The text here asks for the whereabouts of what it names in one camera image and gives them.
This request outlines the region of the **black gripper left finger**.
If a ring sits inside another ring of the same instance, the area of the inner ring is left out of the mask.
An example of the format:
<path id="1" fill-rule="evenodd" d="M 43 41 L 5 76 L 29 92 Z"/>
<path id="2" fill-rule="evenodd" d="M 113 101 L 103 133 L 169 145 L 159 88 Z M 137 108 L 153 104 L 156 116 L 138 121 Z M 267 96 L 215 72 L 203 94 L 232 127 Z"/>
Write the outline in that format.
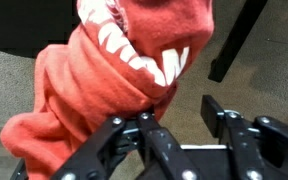
<path id="1" fill-rule="evenodd" d="M 145 166 L 140 180 L 161 174 L 167 180 L 201 180 L 202 175 L 171 133 L 144 112 L 129 120 L 104 122 L 51 176 L 51 180 L 108 180 L 128 153 Z"/>

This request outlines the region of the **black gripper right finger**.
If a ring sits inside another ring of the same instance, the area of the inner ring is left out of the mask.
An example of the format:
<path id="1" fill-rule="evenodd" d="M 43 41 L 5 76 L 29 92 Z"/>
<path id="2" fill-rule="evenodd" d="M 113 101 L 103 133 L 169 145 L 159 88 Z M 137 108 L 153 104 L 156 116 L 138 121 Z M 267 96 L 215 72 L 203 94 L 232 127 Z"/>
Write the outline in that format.
<path id="1" fill-rule="evenodd" d="M 225 145 L 237 180 L 288 180 L 288 125 L 270 116 L 247 121 L 203 95 L 201 116 L 220 145 Z"/>

